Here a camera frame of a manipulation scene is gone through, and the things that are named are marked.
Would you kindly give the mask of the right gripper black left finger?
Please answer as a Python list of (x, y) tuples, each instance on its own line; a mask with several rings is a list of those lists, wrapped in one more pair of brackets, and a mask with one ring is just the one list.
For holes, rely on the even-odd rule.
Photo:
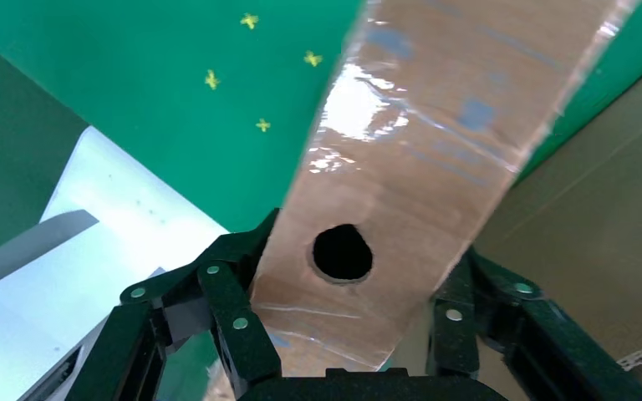
[(248, 289), (278, 210), (219, 236), (193, 262), (127, 287), (68, 400), (154, 400), (169, 355), (209, 332), (237, 400), (271, 400), (282, 366)]

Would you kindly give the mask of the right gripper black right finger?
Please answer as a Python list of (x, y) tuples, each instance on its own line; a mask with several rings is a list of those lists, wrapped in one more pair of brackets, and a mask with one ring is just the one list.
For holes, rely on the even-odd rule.
[(483, 341), (531, 400), (642, 400), (621, 368), (534, 282), (469, 248), (433, 296), (426, 372), (477, 379)]

